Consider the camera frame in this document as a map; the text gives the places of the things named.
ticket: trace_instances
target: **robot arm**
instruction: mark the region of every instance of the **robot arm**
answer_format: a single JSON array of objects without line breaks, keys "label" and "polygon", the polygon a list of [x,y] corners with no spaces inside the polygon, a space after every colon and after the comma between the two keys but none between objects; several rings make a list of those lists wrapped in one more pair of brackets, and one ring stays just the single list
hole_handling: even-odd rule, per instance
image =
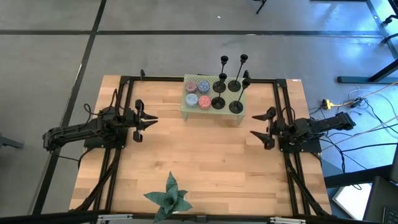
[{"label": "robot arm", "polygon": [[285,124],[283,118],[277,118],[276,109],[271,107],[264,115],[253,116],[252,118],[260,121],[269,121],[267,133],[259,133],[257,131],[250,131],[253,135],[259,138],[264,143],[265,149],[272,149],[275,146],[275,140],[272,135],[283,138],[291,145],[298,145],[310,139],[320,138],[324,132],[337,129],[337,130],[351,130],[356,125],[350,118],[348,113],[338,113],[336,116],[315,121],[314,119],[299,118],[296,119],[292,125]]},{"label": "robot arm", "polygon": [[66,128],[52,128],[43,135],[43,147],[48,151],[54,151],[68,142],[100,137],[105,141],[115,141],[118,132],[126,128],[136,128],[133,140],[142,142],[141,131],[157,122],[157,117],[145,114],[144,103],[136,101],[137,113],[126,108],[126,113],[120,115],[115,109],[105,108],[98,113],[98,117],[85,124],[68,126]]}]

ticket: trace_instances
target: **green plant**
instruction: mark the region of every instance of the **green plant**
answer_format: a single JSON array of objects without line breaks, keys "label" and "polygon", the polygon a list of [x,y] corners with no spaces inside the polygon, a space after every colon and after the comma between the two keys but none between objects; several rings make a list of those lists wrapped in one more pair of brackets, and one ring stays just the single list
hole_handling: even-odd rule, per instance
[{"label": "green plant", "polygon": [[186,190],[178,190],[177,181],[170,172],[169,178],[166,182],[166,193],[151,192],[144,194],[146,198],[160,205],[160,208],[156,213],[154,223],[158,223],[166,219],[173,212],[185,212],[191,209],[191,204],[184,200],[186,193]]}]

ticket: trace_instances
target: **gray floor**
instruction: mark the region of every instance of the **gray floor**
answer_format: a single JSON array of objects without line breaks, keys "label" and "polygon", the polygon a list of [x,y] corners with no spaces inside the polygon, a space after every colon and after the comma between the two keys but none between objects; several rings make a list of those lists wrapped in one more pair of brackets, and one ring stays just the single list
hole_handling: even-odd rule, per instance
[{"label": "gray floor", "polygon": [[[382,0],[373,1],[384,19],[392,10]],[[88,29],[93,26],[100,1],[35,2],[0,0],[0,29]],[[268,0],[261,13],[259,2],[206,1],[108,1],[100,30],[377,30],[363,2],[310,2]],[[398,21],[389,24],[392,34]],[[0,217],[27,214],[42,174],[47,152],[41,135],[58,126],[75,81],[88,36],[0,35],[0,132],[25,143],[23,149],[0,151]],[[85,121],[83,104],[94,105],[103,75],[182,76],[186,73],[216,75],[219,58],[228,55],[228,75],[235,75],[240,54],[248,54],[244,68],[256,78],[302,79],[308,108],[320,100],[347,100],[354,85],[336,83],[340,75],[370,76],[394,59],[381,38],[251,36],[251,35],[102,35],[97,36],[88,61],[70,124]],[[377,90],[382,85],[358,85]],[[396,87],[384,94],[394,105]],[[394,116],[380,96],[369,98],[376,114],[385,120]],[[333,116],[335,109],[326,111]],[[369,110],[351,113],[358,133],[379,125]],[[322,114],[313,114],[322,118]],[[342,149],[365,144],[397,142],[386,131],[367,134],[340,144]],[[333,136],[334,141],[344,136]],[[82,142],[68,144],[62,155],[78,158]],[[374,147],[349,152],[366,168],[390,164],[395,147]],[[336,149],[323,152],[323,159],[341,166]],[[346,158],[346,171],[362,168]],[[60,159],[44,212],[68,209],[77,174],[76,162]]]}]

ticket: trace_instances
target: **green pegboard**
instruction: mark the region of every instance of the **green pegboard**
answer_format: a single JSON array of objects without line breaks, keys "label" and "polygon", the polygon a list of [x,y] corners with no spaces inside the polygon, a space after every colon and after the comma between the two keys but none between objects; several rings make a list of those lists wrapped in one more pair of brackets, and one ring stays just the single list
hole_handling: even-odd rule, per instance
[{"label": "green pegboard", "polygon": [[[236,78],[227,78],[225,80],[225,85],[227,86],[225,91],[221,94],[221,97],[224,98],[225,100],[225,106],[223,109],[217,110],[214,109],[212,106],[210,106],[210,108],[208,110],[202,110],[199,108],[199,106],[196,107],[190,107],[186,104],[185,102],[185,97],[187,94],[187,91],[185,91],[185,83],[189,82],[189,81],[193,81],[195,83],[198,83],[200,81],[206,80],[210,83],[210,91],[207,94],[200,94],[198,91],[195,93],[196,95],[198,95],[198,97],[201,96],[209,96],[211,99],[213,99],[214,97],[218,96],[218,93],[216,93],[213,90],[213,84],[214,82],[217,82],[218,80],[220,80],[217,76],[209,76],[209,75],[185,75],[184,76],[184,83],[183,86],[184,88],[182,88],[182,100],[181,100],[181,112],[184,113],[206,113],[206,114],[224,114],[224,115],[235,115],[235,116],[244,116],[246,113],[246,96],[243,92],[243,95],[241,97],[240,102],[243,105],[243,110],[242,112],[240,112],[239,114],[234,114],[229,110],[229,104],[234,101],[234,100],[238,100],[239,96],[242,92],[242,88],[237,91],[237,92],[232,92],[228,89],[228,82],[231,80],[235,80]],[[244,80],[244,78],[238,78],[238,81],[241,83],[242,85],[242,81]]]}]

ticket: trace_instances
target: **poker chip stack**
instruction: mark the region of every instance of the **poker chip stack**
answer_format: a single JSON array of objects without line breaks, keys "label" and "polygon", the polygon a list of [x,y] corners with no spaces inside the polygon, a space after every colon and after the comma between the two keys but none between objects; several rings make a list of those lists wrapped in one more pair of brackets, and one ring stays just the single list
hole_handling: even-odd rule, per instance
[{"label": "poker chip stack", "polygon": [[190,107],[195,107],[198,104],[198,96],[194,93],[190,93],[185,97],[185,102]]},{"label": "poker chip stack", "polygon": [[210,90],[210,83],[208,81],[200,81],[198,83],[198,91],[201,94],[207,94]]},{"label": "poker chip stack", "polygon": [[197,84],[193,81],[188,81],[185,83],[185,90],[187,93],[195,93],[197,91]]},{"label": "poker chip stack", "polygon": [[210,108],[210,105],[211,105],[210,97],[209,96],[201,96],[198,100],[198,105],[199,105],[200,109],[207,110],[208,108]]}]

